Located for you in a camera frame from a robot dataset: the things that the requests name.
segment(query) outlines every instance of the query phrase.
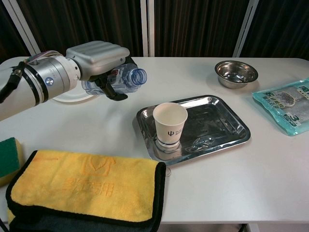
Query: paper cup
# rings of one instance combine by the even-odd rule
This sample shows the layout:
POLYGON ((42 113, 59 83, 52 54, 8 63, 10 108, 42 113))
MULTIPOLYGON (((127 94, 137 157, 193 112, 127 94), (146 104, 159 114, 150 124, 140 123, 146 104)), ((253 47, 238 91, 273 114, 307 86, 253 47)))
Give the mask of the paper cup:
POLYGON ((153 112, 158 142, 163 147, 178 145, 188 112, 177 103, 158 105, 153 112))

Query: plastic water bottle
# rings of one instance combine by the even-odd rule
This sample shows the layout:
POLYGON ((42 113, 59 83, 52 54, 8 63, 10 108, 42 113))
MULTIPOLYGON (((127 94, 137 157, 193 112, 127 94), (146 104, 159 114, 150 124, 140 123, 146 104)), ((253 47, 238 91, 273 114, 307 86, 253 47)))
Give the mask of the plastic water bottle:
MULTIPOLYGON (((116 93, 133 93, 147 81, 144 69, 136 64, 122 64, 114 68, 107 77, 116 93)), ((94 82, 82 81, 83 89, 90 95, 104 95, 104 92, 94 82)))

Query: metal bowl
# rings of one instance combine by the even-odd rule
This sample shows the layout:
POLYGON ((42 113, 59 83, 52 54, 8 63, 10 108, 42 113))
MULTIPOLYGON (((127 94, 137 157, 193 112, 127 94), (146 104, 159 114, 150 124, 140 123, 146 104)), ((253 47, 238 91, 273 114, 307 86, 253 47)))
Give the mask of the metal bowl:
POLYGON ((219 82, 227 88, 243 88, 258 77, 254 67, 235 60, 219 62, 214 69, 219 75, 219 82))

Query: yellow sponge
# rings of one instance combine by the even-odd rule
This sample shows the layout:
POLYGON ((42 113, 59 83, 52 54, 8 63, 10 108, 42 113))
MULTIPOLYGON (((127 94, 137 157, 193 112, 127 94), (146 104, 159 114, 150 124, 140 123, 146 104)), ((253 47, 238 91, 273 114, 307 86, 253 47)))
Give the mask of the yellow sponge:
POLYGON ((17 139, 0 142, 0 186, 8 184, 23 164, 23 153, 17 139))

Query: stainless steel tray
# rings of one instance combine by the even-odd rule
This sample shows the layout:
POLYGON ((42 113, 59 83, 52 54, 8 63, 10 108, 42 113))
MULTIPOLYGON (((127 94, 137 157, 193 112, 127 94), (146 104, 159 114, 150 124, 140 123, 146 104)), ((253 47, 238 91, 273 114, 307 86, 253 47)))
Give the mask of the stainless steel tray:
POLYGON ((155 105, 141 109, 136 115, 153 160, 172 165, 239 145, 250 138, 248 127, 216 96, 205 95, 174 102, 188 111, 188 119, 177 147, 165 148, 158 144, 153 117, 155 105))

